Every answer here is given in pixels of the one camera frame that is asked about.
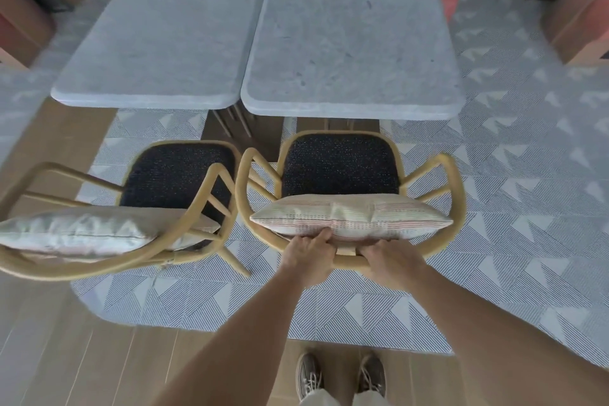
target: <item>shoe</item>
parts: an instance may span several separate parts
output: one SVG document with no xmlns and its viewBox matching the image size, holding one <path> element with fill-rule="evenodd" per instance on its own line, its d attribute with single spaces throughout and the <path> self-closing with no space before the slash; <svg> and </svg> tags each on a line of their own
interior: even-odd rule
<svg viewBox="0 0 609 406">
<path fill-rule="evenodd" d="M 359 365 L 359 379 L 357 392 L 376 391 L 385 397 L 387 384 L 385 382 L 385 368 L 374 353 L 365 356 Z"/>
<path fill-rule="evenodd" d="M 324 388 L 322 366 L 312 353 L 304 353 L 296 364 L 296 393 L 302 401 L 315 390 Z"/>
</svg>

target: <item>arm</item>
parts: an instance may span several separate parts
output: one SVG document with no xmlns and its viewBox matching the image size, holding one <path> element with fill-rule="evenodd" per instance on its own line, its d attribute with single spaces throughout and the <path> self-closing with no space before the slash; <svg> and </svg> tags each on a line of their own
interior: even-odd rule
<svg viewBox="0 0 609 406">
<path fill-rule="evenodd" d="M 300 294 L 326 280 L 336 249 L 323 230 L 295 237 L 266 285 L 165 387 L 155 406 L 265 406 Z"/>
<path fill-rule="evenodd" d="M 371 279 L 410 292 L 427 311 L 490 406 L 607 404 L 609 373 L 444 278 L 408 241 L 380 241 L 361 252 Z"/>
</svg>

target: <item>shoelace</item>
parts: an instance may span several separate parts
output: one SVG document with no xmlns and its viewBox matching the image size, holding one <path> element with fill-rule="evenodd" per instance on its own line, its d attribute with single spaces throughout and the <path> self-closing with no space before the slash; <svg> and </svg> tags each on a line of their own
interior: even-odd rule
<svg viewBox="0 0 609 406">
<path fill-rule="evenodd" d="M 381 393 L 381 386 L 380 385 L 375 385 L 372 382 L 372 378 L 370 377 L 370 374 L 368 373 L 368 371 L 366 369 L 362 368 L 362 374 L 363 374 L 363 380 L 365 383 L 368 384 L 368 390 L 372 390 L 372 391 L 376 391 L 378 393 Z"/>
<path fill-rule="evenodd" d="M 314 390 L 319 389 L 319 386 L 322 384 L 322 375 L 319 375 L 319 379 L 317 379 L 317 375 L 315 372 L 311 372 L 309 378 L 306 379 L 306 385 L 304 388 L 304 394 L 308 395 Z"/>
</svg>

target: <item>person's left arm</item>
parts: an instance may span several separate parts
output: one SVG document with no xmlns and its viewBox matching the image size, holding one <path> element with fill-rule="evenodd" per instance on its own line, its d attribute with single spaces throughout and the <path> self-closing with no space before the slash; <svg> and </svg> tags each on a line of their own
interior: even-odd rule
<svg viewBox="0 0 609 406">
<path fill-rule="evenodd" d="M 330 229 L 295 237 L 275 275 L 218 330 L 155 406 L 265 406 L 302 291 L 326 280 L 336 249 Z"/>
</svg>

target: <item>forearm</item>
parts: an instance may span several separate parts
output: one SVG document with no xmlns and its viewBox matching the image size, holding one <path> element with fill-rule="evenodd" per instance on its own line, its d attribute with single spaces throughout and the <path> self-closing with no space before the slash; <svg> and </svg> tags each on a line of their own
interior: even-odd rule
<svg viewBox="0 0 609 406">
<path fill-rule="evenodd" d="M 542 331 L 430 266 L 405 281 L 491 406 L 606 403 L 609 374 Z"/>
<path fill-rule="evenodd" d="M 155 406 L 265 406 L 303 287 L 278 272 L 169 385 Z"/>
</svg>

